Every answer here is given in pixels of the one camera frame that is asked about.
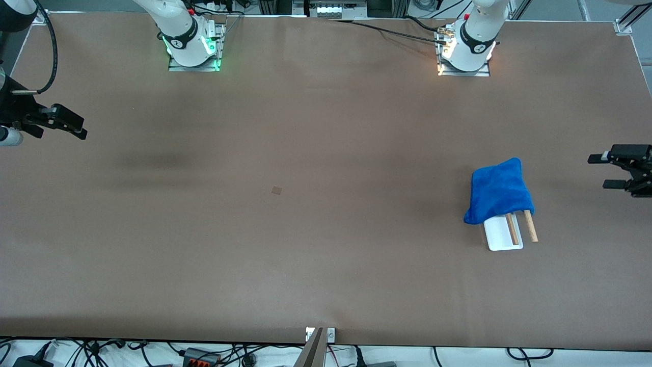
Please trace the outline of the blue fluffy towel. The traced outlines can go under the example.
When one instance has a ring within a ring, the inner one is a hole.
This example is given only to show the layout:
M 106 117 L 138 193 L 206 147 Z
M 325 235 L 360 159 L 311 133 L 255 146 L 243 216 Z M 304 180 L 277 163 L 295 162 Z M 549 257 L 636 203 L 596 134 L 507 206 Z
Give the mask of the blue fluffy towel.
M 498 165 L 482 167 L 471 174 L 470 206 L 464 223 L 480 225 L 487 219 L 511 212 L 535 213 L 524 178 L 522 161 L 510 158 Z

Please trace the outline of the white rectangular tray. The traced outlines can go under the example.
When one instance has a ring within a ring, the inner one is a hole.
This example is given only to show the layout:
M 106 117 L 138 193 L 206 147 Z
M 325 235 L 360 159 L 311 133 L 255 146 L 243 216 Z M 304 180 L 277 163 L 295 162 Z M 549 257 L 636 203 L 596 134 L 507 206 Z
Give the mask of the white rectangular tray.
M 524 247 L 520 230 L 519 217 L 516 212 L 494 216 L 482 223 L 490 251 L 507 251 Z

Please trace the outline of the black orange connector box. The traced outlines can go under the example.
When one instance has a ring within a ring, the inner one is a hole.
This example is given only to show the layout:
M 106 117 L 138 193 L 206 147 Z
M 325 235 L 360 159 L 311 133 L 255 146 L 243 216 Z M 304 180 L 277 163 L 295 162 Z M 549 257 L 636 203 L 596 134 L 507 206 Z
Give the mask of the black orange connector box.
M 183 354 L 182 367 L 217 367 L 221 360 L 218 352 L 188 348 Z

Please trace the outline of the white power strip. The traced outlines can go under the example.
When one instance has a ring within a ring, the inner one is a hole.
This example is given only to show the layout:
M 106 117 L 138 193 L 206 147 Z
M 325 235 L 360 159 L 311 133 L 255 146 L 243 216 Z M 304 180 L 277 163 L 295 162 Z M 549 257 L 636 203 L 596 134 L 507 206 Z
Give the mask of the white power strip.
M 367 18 L 366 0 L 311 0 L 310 16 L 325 19 L 355 20 Z

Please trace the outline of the small metal clamp bracket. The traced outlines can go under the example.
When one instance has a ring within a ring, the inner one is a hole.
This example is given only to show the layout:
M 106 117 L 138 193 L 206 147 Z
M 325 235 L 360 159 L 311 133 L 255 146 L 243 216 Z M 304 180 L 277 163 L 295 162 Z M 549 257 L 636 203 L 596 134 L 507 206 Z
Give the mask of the small metal clamp bracket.
M 317 332 L 327 344 L 334 344 L 336 338 L 336 328 L 334 327 L 307 327 L 305 328 L 305 342 L 309 342 L 312 335 Z

